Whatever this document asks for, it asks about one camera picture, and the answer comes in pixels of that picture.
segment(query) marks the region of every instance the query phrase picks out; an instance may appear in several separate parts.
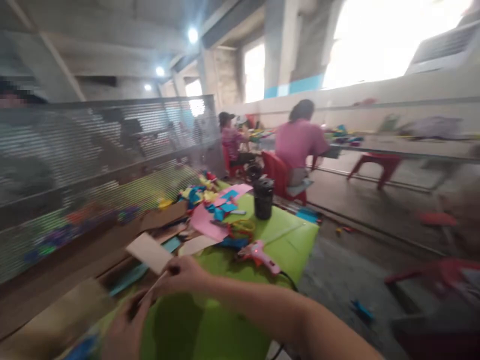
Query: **hand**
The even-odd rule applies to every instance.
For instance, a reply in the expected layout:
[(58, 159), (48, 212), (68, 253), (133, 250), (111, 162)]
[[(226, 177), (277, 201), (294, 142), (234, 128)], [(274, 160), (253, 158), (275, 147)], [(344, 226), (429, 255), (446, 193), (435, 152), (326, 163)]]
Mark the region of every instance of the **hand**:
[(146, 292), (146, 290), (142, 290), (136, 293), (118, 311), (103, 341), (102, 360), (140, 359), (142, 330), (152, 304), (152, 293), (143, 299), (133, 318), (131, 318), (131, 314)]
[(174, 257), (166, 264), (163, 274), (153, 291), (155, 299), (169, 294), (198, 292), (213, 278), (191, 256)]

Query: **bright window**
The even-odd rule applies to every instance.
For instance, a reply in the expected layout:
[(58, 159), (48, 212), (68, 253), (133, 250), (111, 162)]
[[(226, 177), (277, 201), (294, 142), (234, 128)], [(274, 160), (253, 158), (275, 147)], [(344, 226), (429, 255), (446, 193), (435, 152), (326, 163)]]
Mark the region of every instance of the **bright window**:
[(455, 28), (472, 0), (345, 0), (324, 88), (403, 76), (419, 44)]
[(265, 44), (245, 52), (243, 59), (245, 73), (245, 102), (253, 103), (264, 98), (265, 91)]
[[(191, 82), (187, 86), (185, 86), (185, 92), (188, 97), (203, 95), (202, 84), (200, 83), (200, 80), (195, 80), (194, 82)], [(205, 112), (205, 104), (202, 99), (190, 100), (189, 103), (191, 114), (195, 118), (199, 115), (203, 115), (203, 113)]]

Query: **long table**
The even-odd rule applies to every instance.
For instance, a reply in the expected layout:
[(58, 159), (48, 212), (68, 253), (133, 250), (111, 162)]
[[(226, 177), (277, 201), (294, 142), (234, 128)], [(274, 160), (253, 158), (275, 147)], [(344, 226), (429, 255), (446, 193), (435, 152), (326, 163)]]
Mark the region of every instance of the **long table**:
[[(254, 199), (245, 194), (238, 200), (246, 215), (230, 215), (229, 222), (250, 219), (256, 224), (254, 238), (274, 237), (285, 229), (299, 228), (265, 247), (290, 277), (298, 282), (315, 242), (318, 226), (273, 207), (270, 220), (254, 215)], [(213, 275), (254, 283), (275, 283), (288, 287), (282, 276), (272, 278), (252, 261), (234, 262), (234, 251), (211, 247), (197, 256), (204, 269)], [(271, 339), (248, 320), (227, 310), (212, 299), (189, 294), (167, 296), (150, 310), (143, 330), (142, 359), (251, 359), (264, 360)]]
[[(479, 146), (480, 140), (413, 140), (395, 135), (363, 135), (364, 140), (360, 146), (349, 144), (330, 144), (332, 150), (355, 151), (363, 153), (382, 153), (400, 155), (405, 158), (424, 158), (456, 162), (463, 164), (480, 164), (480, 150), (477, 156), (473, 148)], [(275, 135), (260, 140), (263, 150), (275, 150)]]

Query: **mesh fence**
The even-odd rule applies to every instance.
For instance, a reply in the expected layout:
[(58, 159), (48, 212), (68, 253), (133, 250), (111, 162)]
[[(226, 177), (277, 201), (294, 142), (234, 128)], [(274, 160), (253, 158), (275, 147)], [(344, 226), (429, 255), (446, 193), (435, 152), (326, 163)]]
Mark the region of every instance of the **mesh fence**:
[(105, 218), (130, 221), (203, 170), (225, 172), (213, 104), (198, 96), (1, 110), (0, 283)]

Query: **hot glue gun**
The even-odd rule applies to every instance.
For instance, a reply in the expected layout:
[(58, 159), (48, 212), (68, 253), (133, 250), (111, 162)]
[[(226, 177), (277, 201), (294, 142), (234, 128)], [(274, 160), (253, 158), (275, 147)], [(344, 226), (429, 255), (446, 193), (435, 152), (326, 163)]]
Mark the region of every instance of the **hot glue gun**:
[(278, 275), (281, 270), (280, 266), (275, 263), (270, 256), (264, 253), (264, 243), (261, 240), (252, 242), (250, 245), (241, 249), (237, 256), (240, 260), (253, 259), (255, 265), (259, 267), (265, 265), (273, 275)]

